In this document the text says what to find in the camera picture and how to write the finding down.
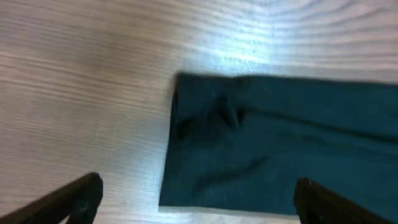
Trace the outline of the black t-shirt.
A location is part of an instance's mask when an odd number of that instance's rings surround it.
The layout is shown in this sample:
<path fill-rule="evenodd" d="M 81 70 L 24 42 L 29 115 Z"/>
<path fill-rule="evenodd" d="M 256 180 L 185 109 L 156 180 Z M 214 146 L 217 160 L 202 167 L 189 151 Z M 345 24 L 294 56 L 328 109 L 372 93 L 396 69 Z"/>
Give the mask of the black t-shirt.
<path fill-rule="evenodd" d="M 397 86 L 177 78 L 159 203 L 292 215 L 308 177 L 397 221 Z"/>

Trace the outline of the textured left gripper left finger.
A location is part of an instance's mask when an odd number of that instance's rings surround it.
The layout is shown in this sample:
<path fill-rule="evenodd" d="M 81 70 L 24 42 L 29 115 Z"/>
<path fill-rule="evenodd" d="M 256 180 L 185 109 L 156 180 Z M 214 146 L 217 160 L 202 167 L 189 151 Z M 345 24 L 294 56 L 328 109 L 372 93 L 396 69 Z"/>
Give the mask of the textured left gripper left finger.
<path fill-rule="evenodd" d="M 90 172 L 1 217 L 7 224 L 93 223 L 103 198 L 103 180 Z"/>

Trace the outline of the textured left gripper right finger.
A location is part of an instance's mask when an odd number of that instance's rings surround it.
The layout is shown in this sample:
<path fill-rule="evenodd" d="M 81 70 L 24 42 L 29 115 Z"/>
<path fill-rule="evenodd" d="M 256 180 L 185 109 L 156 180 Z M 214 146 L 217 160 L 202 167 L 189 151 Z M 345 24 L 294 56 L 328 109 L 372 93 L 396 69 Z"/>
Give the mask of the textured left gripper right finger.
<path fill-rule="evenodd" d="M 308 178 L 297 181 L 294 205 L 302 224 L 392 223 Z"/>

